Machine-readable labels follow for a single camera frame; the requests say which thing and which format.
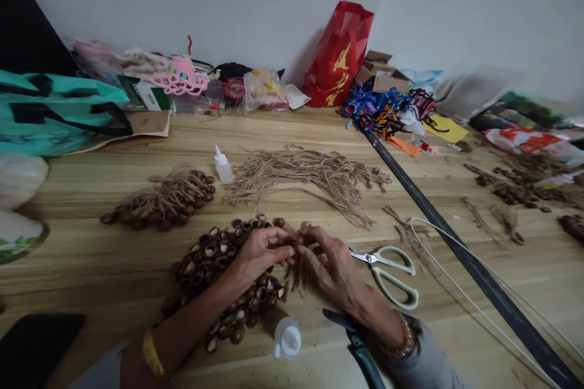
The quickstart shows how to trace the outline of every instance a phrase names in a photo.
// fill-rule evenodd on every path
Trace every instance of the white cable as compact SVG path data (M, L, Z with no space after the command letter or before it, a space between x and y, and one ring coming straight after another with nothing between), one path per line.
M420 240L420 237L418 236L417 232L415 231L414 228L414 221L419 221L419 222L423 222L426 225L431 226L432 228L436 229L437 231L439 231L440 233L444 234L445 236L450 237L453 241L455 241L456 243L458 243L458 245L463 248L467 253L469 253L470 255L472 255L473 257L475 257L489 272L491 272L500 282L502 282L503 284L505 284L510 290L512 290L519 298L521 298L523 300L523 302L525 302L525 304L527 304L532 310L534 310L544 321L546 321L553 329L556 333L558 333L565 341L567 341L569 343L569 345L580 355L580 357L584 358L584 356L582 355L582 352L580 352L580 350L578 348L576 348L574 346L574 344L572 342L570 342L568 340L568 338L559 330L557 329L549 320L547 320L537 309L535 309L535 307L533 307L525 298L523 298L523 296L521 296L521 294L519 292L517 292L513 287L509 286L509 284L507 284L499 275L497 275L495 273L495 271L493 269L491 269L486 263L484 263L478 256L476 256L471 250L469 250L466 246L464 246L461 242L459 242L457 239L455 239L454 237L452 237L450 234L448 234L446 231L444 231L443 229L438 228L437 226L433 225L432 223L428 222L427 220L424 219L420 219L420 218L411 218L409 220L409 225L412 228L412 231L414 232L414 236L415 238L418 240L418 243L420 244L420 246L424 249L424 251L426 251L426 253L429 255L429 257L432 259L432 261L436 264L436 266L438 266L440 268L440 270L448 277L448 279L450 281L452 281L452 283L456 286L456 288L458 289L458 291L468 300L468 302L470 302L473 307L483 316L483 318L485 318L511 345L513 345L515 347L515 349L517 349L517 351L519 351L519 353L525 357L527 359L527 361L529 363L531 363L535 369L537 369L539 372L541 372L544 376L546 376L546 378L550 381L550 383L557 389L561 389L560 386L554 381L552 380L552 378L547 375L545 373L545 371L539 366L539 364L537 364L531 357L529 357L527 355L527 353L525 351L523 351L513 340L511 340L509 338L509 336L507 334L505 334L497 325L495 325L495 323L493 321L491 321L489 319L489 317L487 315L485 315L483 313L483 311L481 309L478 308L478 306L475 304L475 302L462 290L462 288L456 283L456 281L454 280L454 278L452 278L448 272L440 265L440 263L438 263L438 261L434 258L434 256L430 253L430 251L425 247L425 245L422 243L422 241Z

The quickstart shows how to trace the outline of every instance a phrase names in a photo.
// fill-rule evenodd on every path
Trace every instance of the sleeve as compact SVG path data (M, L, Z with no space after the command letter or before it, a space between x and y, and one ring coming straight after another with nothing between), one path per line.
M119 389L122 353L127 346L128 342L124 342L109 350L75 380L69 389Z
M405 359L383 353L382 361L404 389L472 389L436 344L429 328L414 319L414 351Z

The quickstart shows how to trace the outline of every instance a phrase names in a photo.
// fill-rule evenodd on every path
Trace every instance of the person's left hand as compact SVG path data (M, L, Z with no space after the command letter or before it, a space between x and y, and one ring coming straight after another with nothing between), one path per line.
M295 240L278 227L253 230L232 263L240 281L249 286L273 264L283 267L294 264L295 251L291 245Z

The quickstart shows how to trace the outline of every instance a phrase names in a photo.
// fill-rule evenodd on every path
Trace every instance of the orange paper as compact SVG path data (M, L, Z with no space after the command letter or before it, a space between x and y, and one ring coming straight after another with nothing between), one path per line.
M415 157L420 153L420 148L418 146L413 145L412 143L405 142L404 140L400 140L395 136L390 136L387 139L388 143L392 146L397 147L398 149L404 151L406 154L410 155L411 157Z

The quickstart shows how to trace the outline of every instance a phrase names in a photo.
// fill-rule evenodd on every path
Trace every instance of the hand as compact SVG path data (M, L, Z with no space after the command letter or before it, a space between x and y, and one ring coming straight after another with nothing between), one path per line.
M298 251L310 263L319 287L343 310L361 321L364 304L374 291L361 279L347 245L320 227L306 226L298 234L305 238L305 245L318 243L312 250L299 246ZM325 263L318 258L322 253L327 256Z
M253 230L243 244L232 266L238 272L238 281L249 287L257 277L273 264L283 267L294 264L295 238L278 227Z

